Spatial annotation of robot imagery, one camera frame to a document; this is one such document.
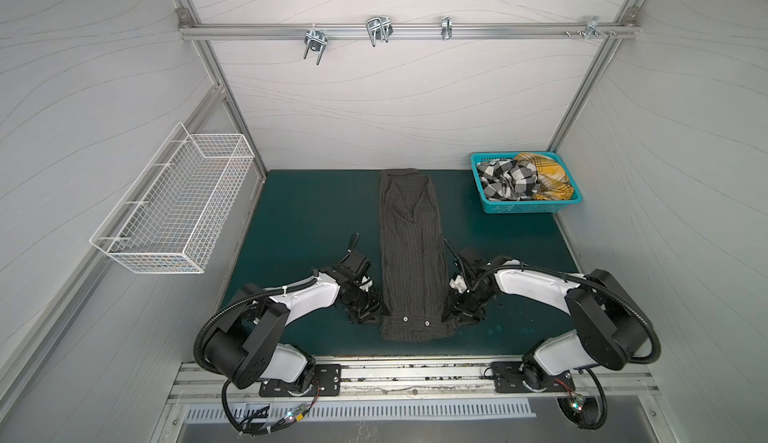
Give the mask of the dark grey pinstriped shirt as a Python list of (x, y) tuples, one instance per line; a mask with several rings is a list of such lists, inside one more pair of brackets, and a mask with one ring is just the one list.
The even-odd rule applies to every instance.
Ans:
[(416, 169), (384, 170), (378, 204), (383, 303), (381, 335), (422, 343), (457, 331), (447, 316), (449, 275), (435, 185)]

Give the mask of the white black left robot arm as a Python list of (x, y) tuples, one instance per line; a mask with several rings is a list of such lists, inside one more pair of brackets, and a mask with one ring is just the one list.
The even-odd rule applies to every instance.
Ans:
[(276, 382), (293, 394), (306, 393), (316, 363), (308, 353), (281, 342), (286, 327), (332, 306), (341, 307), (353, 324), (378, 322), (384, 307), (368, 275), (370, 266), (369, 258), (349, 249), (335, 265), (295, 283), (241, 287), (199, 330), (193, 343), (195, 362), (238, 389)]

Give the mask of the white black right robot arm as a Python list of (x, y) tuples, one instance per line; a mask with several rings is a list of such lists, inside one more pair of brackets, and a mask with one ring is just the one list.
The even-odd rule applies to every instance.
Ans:
[(527, 298), (570, 317), (573, 329), (534, 345), (512, 374), (532, 392), (544, 392), (572, 370), (650, 364), (661, 343), (647, 315), (613, 275), (596, 269), (567, 273), (503, 256), (484, 259), (468, 248), (453, 253), (457, 274), (449, 283), (443, 317), (459, 326), (478, 324), (496, 296)]

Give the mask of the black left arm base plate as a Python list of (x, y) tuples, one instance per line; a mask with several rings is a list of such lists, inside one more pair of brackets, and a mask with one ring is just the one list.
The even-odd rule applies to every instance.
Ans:
[(340, 385), (341, 366), (339, 364), (310, 363), (294, 381), (268, 379), (262, 382), (259, 396), (262, 398), (338, 396)]

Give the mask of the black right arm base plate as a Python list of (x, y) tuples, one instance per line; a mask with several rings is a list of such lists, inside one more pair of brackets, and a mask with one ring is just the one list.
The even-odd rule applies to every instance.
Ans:
[(535, 362), (491, 362), (483, 376), (489, 378), (493, 382), (494, 391), (501, 394), (568, 394), (576, 389), (568, 371), (550, 375)]

